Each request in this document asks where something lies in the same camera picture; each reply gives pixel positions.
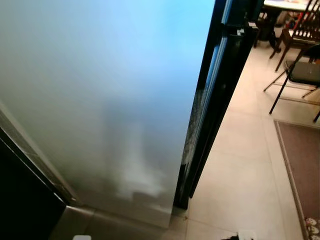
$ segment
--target refrigerator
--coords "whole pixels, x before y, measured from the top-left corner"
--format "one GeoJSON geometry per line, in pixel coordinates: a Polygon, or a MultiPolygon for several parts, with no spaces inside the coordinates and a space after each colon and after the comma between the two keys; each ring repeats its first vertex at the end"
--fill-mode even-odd
{"type": "Polygon", "coordinates": [[[69,205],[167,227],[195,192],[262,4],[2,0],[0,126],[69,205]]]}

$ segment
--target tabletop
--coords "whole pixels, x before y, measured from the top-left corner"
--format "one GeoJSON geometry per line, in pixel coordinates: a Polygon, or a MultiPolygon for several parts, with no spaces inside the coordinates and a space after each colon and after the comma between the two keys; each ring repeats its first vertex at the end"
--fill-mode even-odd
{"type": "Polygon", "coordinates": [[[288,11],[291,10],[303,12],[307,7],[308,1],[297,0],[296,2],[294,2],[289,0],[264,0],[263,4],[268,7],[280,8],[288,11]]]}

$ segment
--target chair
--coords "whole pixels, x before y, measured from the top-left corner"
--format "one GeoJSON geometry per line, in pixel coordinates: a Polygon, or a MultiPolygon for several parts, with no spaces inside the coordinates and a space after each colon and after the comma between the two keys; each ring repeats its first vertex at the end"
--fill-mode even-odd
{"type": "Polygon", "coordinates": [[[320,0],[310,0],[305,11],[300,16],[293,30],[284,28],[279,37],[276,47],[270,56],[270,59],[275,55],[281,42],[284,43],[281,59],[275,69],[278,71],[280,64],[284,60],[290,48],[298,48],[305,50],[308,47],[320,42],[320,0]]]}
{"type": "MultiPolygon", "coordinates": [[[[320,43],[315,44],[308,48],[305,51],[301,51],[300,54],[297,56],[295,61],[285,61],[285,70],[283,73],[281,73],[272,83],[270,83],[263,91],[265,92],[271,85],[276,84],[276,81],[284,74],[286,73],[286,78],[284,83],[282,84],[282,87],[280,89],[279,94],[277,95],[272,108],[269,112],[269,114],[272,114],[277,102],[279,99],[283,100],[291,100],[291,101],[297,101],[307,104],[314,104],[314,105],[320,105],[318,102],[310,102],[310,101],[303,101],[303,100],[295,100],[291,98],[281,98],[281,93],[283,92],[288,80],[294,83],[298,84],[305,84],[305,85],[311,85],[314,86],[314,89],[307,92],[305,95],[302,96],[302,98],[306,97],[307,95],[310,95],[314,93],[316,90],[320,89],[320,64],[310,63],[310,62],[300,62],[302,56],[309,57],[310,59],[319,59],[320,58],[320,43]]],[[[320,111],[314,118],[314,122],[318,120],[320,116],[320,111]]]]}

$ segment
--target tile floor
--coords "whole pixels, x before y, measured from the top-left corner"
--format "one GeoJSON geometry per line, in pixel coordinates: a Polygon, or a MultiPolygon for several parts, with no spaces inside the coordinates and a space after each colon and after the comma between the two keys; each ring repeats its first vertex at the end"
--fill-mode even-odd
{"type": "MultiPolygon", "coordinates": [[[[50,239],[88,234],[93,240],[221,240],[244,229],[255,231],[259,240],[302,240],[273,119],[320,127],[320,121],[312,122],[319,107],[280,100],[268,115],[280,90],[272,86],[263,93],[278,75],[274,70],[280,55],[270,60],[271,53],[267,43],[251,50],[189,209],[174,209],[169,229],[69,208],[69,218],[78,223],[62,236],[57,232],[64,227],[62,219],[62,228],[58,224],[50,239]],[[81,211],[86,217],[77,217],[81,211]]],[[[287,58],[297,54],[293,49],[287,58]]],[[[303,93],[287,88],[283,94],[300,97],[303,93]]]]}

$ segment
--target rug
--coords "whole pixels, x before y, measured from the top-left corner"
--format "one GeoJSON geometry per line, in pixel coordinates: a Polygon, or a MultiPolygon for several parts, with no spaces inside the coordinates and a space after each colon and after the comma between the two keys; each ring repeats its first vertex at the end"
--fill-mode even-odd
{"type": "Polygon", "coordinates": [[[302,232],[308,239],[310,219],[316,225],[320,220],[320,129],[276,120],[274,123],[302,232]]]}

